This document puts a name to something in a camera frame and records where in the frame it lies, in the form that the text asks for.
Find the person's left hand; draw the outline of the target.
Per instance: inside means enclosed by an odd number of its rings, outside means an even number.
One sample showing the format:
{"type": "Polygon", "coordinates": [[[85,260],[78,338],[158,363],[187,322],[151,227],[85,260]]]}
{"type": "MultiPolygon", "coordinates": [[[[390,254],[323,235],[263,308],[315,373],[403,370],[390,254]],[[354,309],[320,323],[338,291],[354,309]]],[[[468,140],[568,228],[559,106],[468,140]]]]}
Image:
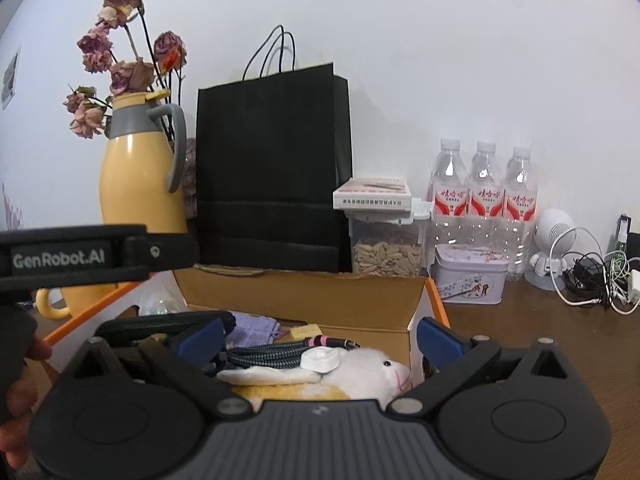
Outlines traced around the person's left hand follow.
{"type": "Polygon", "coordinates": [[[1,453],[6,466],[12,470],[23,467],[29,458],[28,432],[32,409],[38,402],[37,382],[32,370],[23,365],[19,380],[6,394],[6,408],[10,418],[1,425],[1,453]]]}

